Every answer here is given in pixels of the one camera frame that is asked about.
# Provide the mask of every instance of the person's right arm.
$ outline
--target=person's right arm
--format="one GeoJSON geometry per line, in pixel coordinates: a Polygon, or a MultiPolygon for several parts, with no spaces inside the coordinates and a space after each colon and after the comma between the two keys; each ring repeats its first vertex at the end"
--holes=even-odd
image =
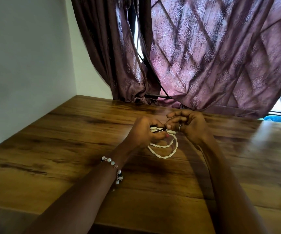
{"type": "Polygon", "coordinates": [[[232,172],[228,161],[200,112],[179,110],[169,113],[165,126],[184,133],[201,150],[209,169],[223,233],[268,233],[263,220],[251,204],[232,172]]]}

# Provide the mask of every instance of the blue object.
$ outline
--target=blue object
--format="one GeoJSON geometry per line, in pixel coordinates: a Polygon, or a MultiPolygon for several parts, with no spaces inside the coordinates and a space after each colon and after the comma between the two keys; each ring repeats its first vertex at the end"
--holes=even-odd
{"type": "Polygon", "coordinates": [[[271,115],[264,117],[265,121],[275,121],[275,122],[281,122],[281,116],[271,115]]]}

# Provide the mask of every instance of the purple curtain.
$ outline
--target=purple curtain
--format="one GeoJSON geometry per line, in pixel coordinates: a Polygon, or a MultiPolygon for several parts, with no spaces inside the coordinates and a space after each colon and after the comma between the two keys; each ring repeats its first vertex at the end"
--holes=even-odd
{"type": "Polygon", "coordinates": [[[147,72],[137,56],[127,20],[131,3],[131,0],[72,0],[90,59],[110,86],[113,99],[147,103],[145,92],[159,93],[160,88],[147,80],[147,72]]]}
{"type": "Polygon", "coordinates": [[[259,118],[281,95],[281,0],[134,0],[164,106],[259,118]]]}

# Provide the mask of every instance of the person's left arm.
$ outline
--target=person's left arm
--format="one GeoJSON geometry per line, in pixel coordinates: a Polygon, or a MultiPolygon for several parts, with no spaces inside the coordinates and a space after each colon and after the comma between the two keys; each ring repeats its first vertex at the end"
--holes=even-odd
{"type": "Polygon", "coordinates": [[[137,118],[126,139],[107,156],[118,168],[108,162],[100,163],[47,208],[26,229],[25,234],[87,234],[116,179],[117,170],[122,169],[131,152],[148,146],[152,140],[168,136],[165,131],[150,132],[151,125],[164,127],[156,119],[137,118]]]}

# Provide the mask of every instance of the person's left hand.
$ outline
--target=person's left hand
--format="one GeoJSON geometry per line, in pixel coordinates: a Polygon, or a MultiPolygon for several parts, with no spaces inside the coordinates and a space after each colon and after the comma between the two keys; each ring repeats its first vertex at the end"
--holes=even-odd
{"type": "Polygon", "coordinates": [[[145,116],[139,117],[136,119],[125,141],[130,146],[133,146],[135,148],[144,148],[154,140],[161,140],[169,136],[166,131],[161,131],[157,133],[151,132],[150,126],[164,128],[164,125],[157,119],[145,116]]]}

